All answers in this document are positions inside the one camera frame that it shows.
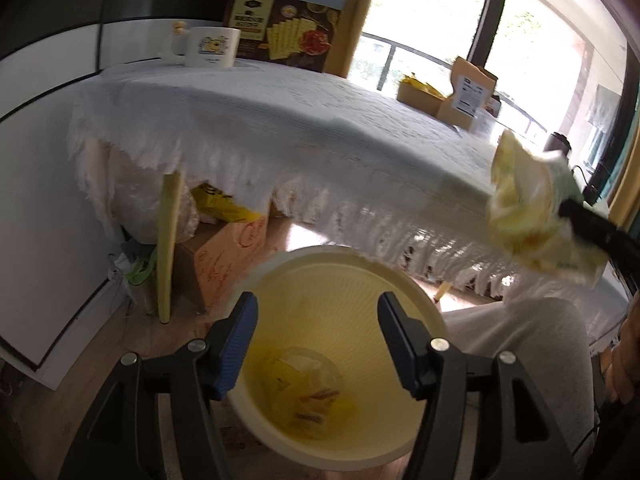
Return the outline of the person's right hand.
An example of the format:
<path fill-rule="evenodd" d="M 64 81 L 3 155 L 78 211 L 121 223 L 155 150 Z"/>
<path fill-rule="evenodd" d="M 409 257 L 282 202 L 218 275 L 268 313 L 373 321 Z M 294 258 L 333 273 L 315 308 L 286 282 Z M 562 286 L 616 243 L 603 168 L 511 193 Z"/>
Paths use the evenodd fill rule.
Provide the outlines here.
<path fill-rule="evenodd" d="M 612 350 L 605 372 L 608 400 L 629 403 L 639 388 L 639 293 L 634 294 L 628 314 L 620 326 L 620 341 Z"/>

